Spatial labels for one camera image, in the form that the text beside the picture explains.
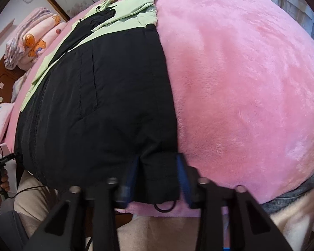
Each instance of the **gray sleeve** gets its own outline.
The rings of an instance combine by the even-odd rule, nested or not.
[[[27,233],[15,210],[0,214],[0,237],[11,251],[22,251],[27,243]]]

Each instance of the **blue denim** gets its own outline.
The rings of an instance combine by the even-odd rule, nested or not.
[[[292,202],[294,202],[299,197],[301,197],[302,195],[304,195],[306,192],[310,191],[313,188],[314,188],[314,174],[296,189],[262,204],[262,207],[268,214],[275,213],[280,209],[288,206],[289,204],[291,204]]]

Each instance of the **pillow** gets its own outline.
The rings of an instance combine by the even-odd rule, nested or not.
[[[6,132],[13,107],[14,107],[14,103],[0,104],[0,143]]]

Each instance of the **light green fabric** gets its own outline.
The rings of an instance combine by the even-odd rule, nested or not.
[[[110,18],[109,20],[105,21],[104,23],[98,25],[96,28],[92,30],[92,34],[82,40],[77,46],[73,49],[77,48],[78,46],[95,39],[101,35],[105,35],[108,33],[128,30],[136,27],[146,27],[148,24],[156,24],[157,23],[157,9],[154,5],[154,0],[121,0],[115,3],[112,3],[115,0],[106,0],[100,3],[99,5],[94,6],[85,16],[83,19],[95,14],[96,12],[105,10],[107,7],[111,6],[115,9],[115,15]],[[31,87],[28,90],[26,97],[21,105],[20,111],[23,111],[25,106],[27,105],[30,98],[35,93],[37,87],[46,76],[47,72],[53,67],[57,61],[53,62],[49,67],[48,64],[56,54],[57,50],[64,42],[64,40],[71,34],[73,29],[79,21],[76,21],[72,25],[72,29],[67,35],[62,39],[62,41],[58,44],[58,46],[52,51],[49,55],[47,55],[44,60],[42,61],[34,80],[31,83]]]

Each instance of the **folded blanket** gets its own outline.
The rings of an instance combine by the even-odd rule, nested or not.
[[[49,30],[18,62],[17,66],[22,70],[28,70],[44,53],[44,51],[57,38],[60,32],[66,27],[67,23],[60,23]]]
[[[19,59],[24,55],[24,35],[35,25],[53,15],[54,14],[47,8],[36,8],[12,32],[11,39],[6,43],[4,55],[5,67],[7,69],[13,70]]]

